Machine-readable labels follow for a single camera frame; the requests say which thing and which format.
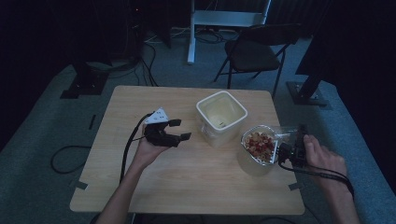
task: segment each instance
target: wooden table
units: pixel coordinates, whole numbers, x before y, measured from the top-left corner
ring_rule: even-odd
[[[250,127],[279,125],[270,93],[228,90],[247,109],[248,116],[234,140],[224,147],[213,148],[197,128],[195,105],[218,91],[117,87],[79,180],[88,187],[76,189],[70,208],[83,212],[98,212],[104,208],[119,184],[122,154],[132,130],[143,116],[162,106],[169,119],[182,119],[179,127],[165,130],[172,134],[191,132],[191,139],[165,151],[145,170],[130,212],[301,215],[304,212],[301,193],[289,188],[296,183],[294,173],[278,165],[254,168],[257,164],[240,145],[240,136]],[[136,147],[137,142],[133,142],[127,166]]]

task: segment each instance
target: black cable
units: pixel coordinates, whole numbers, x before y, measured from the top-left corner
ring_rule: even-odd
[[[312,167],[312,168],[315,168],[315,169],[318,169],[318,170],[323,170],[323,171],[328,171],[328,172],[331,172],[331,173],[335,173],[335,174],[338,174],[338,175],[342,176],[342,177],[345,178],[345,179],[348,179],[346,175],[343,175],[343,174],[341,174],[341,173],[339,173],[339,172],[336,172],[336,171],[333,171],[333,170],[328,170],[328,169],[320,168],[320,167],[317,167],[317,166],[310,165],[310,164],[308,164],[308,163],[306,164],[306,166],[309,166],[309,167]]]
[[[141,63],[142,65],[142,75],[143,75],[143,79],[145,80],[146,86],[148,86],[148,81],[146,80],[146,73],[145,73],[145,65],[143,63]]]
[[[137,66],[138,66],[140,63],[141,63],[141,62],[139,62],[131,71],[129,71],[129,72],[125,73],[125,74],[119,75],[119,76],[117,76],[117,77],[113,77],[113,76],[111,76],[111,74],[110,74],[110,76],[108,76],[108,79],[115,79],[115,78],[127,77],[127,76],[131,75],[132,73],[135,73],[135,72],[136,72]]]
[[[140,86],[140,78],[139,78],[139,75],[136,73],[136,69],[134,70],[134,76],[137,79],[137,86]]]
[[[262,218],[260,220],[260,223],[262,223],[264,221],[267,221],[267,220],[271,220],[271,219],[279,219],[279,220],[282,220],[282,221],[285,221],[285,222],[288,222],[288,223],[291,223],[291,224],[296,224],[295,222],[290,221],[290,220],[288,220],[286,218],[283,218],[283,217],[264,217],[264,218]]]
[[[152,73],[151,73],[151,68],[152,68],[152,65],[153,65],[153,63],[154,63],[154,60],[155,60],[157,51],[156,51],[155,48],[152,47],[150,44],[145,43],[145,45],[152,49],[152,51],[153,51],[153,57],[152,57],[151,62],[150,62],[149,65],[147,65],[146,62],[145,62],[143,59],[142,59],[142,62],[143,62],[143,64],[147,67],[147,69],[148,69],[148,78],[149,78],[149,80],[150,80],[151,86],[156,86],[156,87],[158,87],[158,84],[157,84],[157,82],[155,81],[155,79],[154,79],[154,77],[152,76]]]
[[[200,35],[212,35],[216,38],[216,40],[207,40],[207,39],[199,37]],[[204,31],[204,32],[198,33],[195,35],[195,39],[200,42],[206,43],[206,44],[218,44],[218,43],[225,41],[224,37],[221,34],[211,32],[211,31]]]
[[[149,134],[148,134],[148,135],[145,135],[145,136],[141,136],[141,137],[139,137],[139,138],[136,138],[136,139],[134,139],[134,140],[132,140],[132,141],[134,142],[134,141],[140,140],[140,139],[142,139],[142,138],[145,138],[145,137],[147,137],[147,136],[149,136]]]
[[[233,37],[228,38],[228,39],[223,37],[223,41],[227,42],[227,41],[229,41],[229,40],[235,40],[238,36],[239,36],[239,34],[236,34],[236,35],[234,35]]]
[[[139,122],[137,123],[136,127],[134,127],[134,131],[132,132],[131,136],[128,139],[128,142],[127,142],[127,144],[125,146],[124,153],[123,153],[123,156],[122,156],[120,183],[121,183],[121,181],[122,181],[122,179],[124,177],[124,174],[125,174],[125,164],[126,164],[126,158],[128,157],[129,147],[131,146],[133,141],[137,140],[137,139],[134,139],[134,136],[136,135],[137,130],[139,129],[139,126],[143,122],[143,120],[145,120],[145,118],[148,118],[151,115],[152,115],[152,113],[151,114],[147,114],[145,117],[143,117],[141,120],[139,120]]]
[[[101,72],[101,73],[123,72],[136,68],[136,66],[139,64],[140,61],[141,58],[133,58],[132,60],[130,59],[128,63],[116,67],[98,68],[93,65],[90,65],[90,68],[92,71]]]
[[[346,184],[347,188],[349,189],[349,192],[352,194],[352,198],[355,197],[355,190],[353,189],[353,186],[350,183],[348,178],[344,178],[343,176],[339,176],[339,175],[330,175],[330,174],[324,174],[324,173],[318,173],[318,172],[310,172],[310,171],[306,171],[306,170],[292,169],[292,168],[282,165],[281,161],[279,161],[278,164],[281,168],[288,170],[288,171],[295,172],[295,173],[301,173],[301,174],[306,174],[306,175],[317,175],[322,178],[333,179],[333,180],[342,182],[342,183]]]
[[[91,147],[84,147],[84,146],[66,146],[66,147],[61,147],[61,148],[58,149],[58,150],[52,155],[52,157],[50,158],[50,167],[52,168],[52,170],[53,170],[55,173],[60,174],[60,175],[71,174],[71,173],[75,172],[76,170],[82,168],[82,167],[85,165],[85,162],[83,162],[83,163],[82,163],[81,165],[79,165],[78,167],[73,168],[72,170],[69,170],[69,171],[61,171],[61,170],[58,170],[58,169],[55,167],[55,164],[54,164],[55,157],[56,157],[60,152],[66,150],[66,149],[68,149],[68,148],[72,148],[72,147],[82,147],[82,148],[89,148],[89,149],[91,149]]]

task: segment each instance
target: white plastic container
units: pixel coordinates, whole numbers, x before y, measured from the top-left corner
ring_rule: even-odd
[[[212,147],[235,138],[248,111],[227,91],[219,91],[197,103],[198,125]]]

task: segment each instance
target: person's right hand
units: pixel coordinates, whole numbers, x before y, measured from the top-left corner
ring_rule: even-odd
[[[304,136],[304,145],[306,150],[306,160],[308,169],[312,172],[320,172],[330,175],[336,175],[332,172],[316,169],[315,167],[332,170],[342,175],[347,175],[347,166],[345,160],[335,152],[321,146],[318,139],[313,135]],[[315,183],[325,192],[348,191],[347,186],[339,181],[314,176]]]

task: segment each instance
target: person's left hand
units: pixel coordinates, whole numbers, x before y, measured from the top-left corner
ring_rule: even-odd
[[[156,147],[152,145],[147,138],[142,138],[137,146],[136,153],[134,154],[134,159],[132,165],[136,165],[139,168],[145,169],[150,164],[152,164],[157,157],[170,147]]]

